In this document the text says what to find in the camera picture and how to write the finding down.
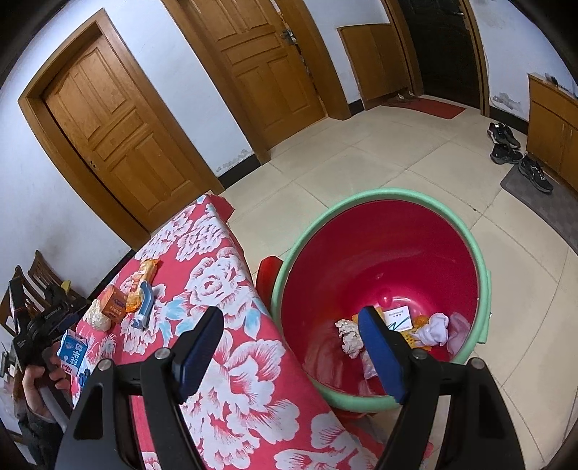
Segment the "person's left hand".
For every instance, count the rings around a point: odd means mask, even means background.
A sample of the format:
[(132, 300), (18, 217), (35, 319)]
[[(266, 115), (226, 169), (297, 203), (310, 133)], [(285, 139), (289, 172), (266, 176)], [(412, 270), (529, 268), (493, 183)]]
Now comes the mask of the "person's left hand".
[(22, 389), (29, 410), (48, 421), (55, 422), (55, 417), (49, 409), (50, 382), (57, 391), (70, 390), (70, 377), (61, 366), (61, 360), (52, 354), (48, 358), (48, 366), (30, 364), (23, 372)]

